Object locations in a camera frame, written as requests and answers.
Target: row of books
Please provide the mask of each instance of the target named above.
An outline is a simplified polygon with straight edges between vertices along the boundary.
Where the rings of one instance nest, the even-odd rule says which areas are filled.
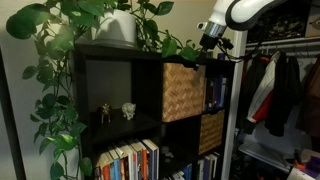
[[[192,164],[188,164],[180,171],[172,173],[170,176],[164,177],[161,180],[191,180],[192,179]]]
[[[159,179],[159,147],[150,139],[129,139],[108,146],[95,167],[95,180]]]
[[[216,108],[224,108],[228,90],[227,84],[228,78],[222,75],[207,78],[204,102],[205,112]]]
[[[217,163],[220,155],[216,152],[204,156],[198,160],[197,180],[217,179]]]

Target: white figurine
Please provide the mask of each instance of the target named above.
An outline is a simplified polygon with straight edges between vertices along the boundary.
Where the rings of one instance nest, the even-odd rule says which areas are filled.
[[[136,110],[136,105],[132,103],[124,103],[122,105],[123,117],[127,117],[130,120],[134,116],[134,111]]]

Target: white plant pot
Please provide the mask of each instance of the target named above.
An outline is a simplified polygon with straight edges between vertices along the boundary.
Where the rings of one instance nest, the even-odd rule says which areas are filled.
[[[119,47],[136,47],[136,22],[133,15],[118,9],[107,9],[99,19],[99,28],[92,28],[93,44]]]

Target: bookshelf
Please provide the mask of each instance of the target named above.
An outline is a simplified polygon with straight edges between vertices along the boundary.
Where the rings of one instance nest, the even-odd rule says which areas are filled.
[[[160,179],[190,163],[196,164],[198,159],[212,151],[220,154],[221,160],[218,161],[219,164],[217,166],[220,169],[222,168],[224,139],[227,132],[235,68],[234,62],[205,59],[200,63],[201,66],[205,66],[204,78],[218,75],[228,78],[228,88],[226,89],[225,106],[223,108],[215,108],[206,112],[201,111],[192,116],[165,122],[163,121],[164,66],[179,64],[185,68],[193,69],[196,66],[194,62],[186,61],[180,56],[163,59],[160,53],[84,44],[77,44],[73,55],[77,108],[80,120],[88,126],[81,138],[83,155],[97,159],[99,153],[105,151],[108,146],[115,142],[129,138],[148,138],[152,139],[160,148],[164,145],[168,146],[170,151],[175,154],[175,157],[169,163],[165,162],[163,154],[160,154]],[[102,64],[109,66],[110,62],[114,64],[122,63],[123,66],[128,66],[126,68],[128,72],[105,72],[103,68],[98,67],[102,66]],[[91,73],[95,73],[96,76],[90,79]],[[117,83],[120,82],[108,86],[106,84],[109,82],[106,79],[111,79],[115,82],[120,81],[120,79],[121,81],[127,81],[129,88],[123,89],[120,85],[117,87]],[[99,91],[95,91],[94,95],[92,95],[92,89],[98,89]],[[111,94],[107,96],[104,92],[112,92],[117,95]],[[111,122],[101,124],[101,117],[95,111],[98,107],[92,107],[93,104],[97,103],[93,103],[93,101],[114,102],[108,98],[119,97],[119,94],[120,97],[127,98],[125,99],[126,102],[136,104],[136,115],[132,120],[128,121],[123,117],[120,107],[114,107],[114,104],[111,104]],[[224,111],[224,117],[221,144],[199,154],[202,116],[206,114],[215,115],[222,110]]]

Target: small figurine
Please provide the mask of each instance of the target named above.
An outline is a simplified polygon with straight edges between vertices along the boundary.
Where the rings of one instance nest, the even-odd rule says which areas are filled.
[[[134,111],[136,110],[136,105],[132,103],[124,103],[122,105],[123,117],[126,117],[127,120],[130,120],[134,116]]]
[[[110,120],[110,106],[108,104],[104,104],[101,106],[101,123],[103,124],[104,117],[108,116],[108,122],[111,122]]]

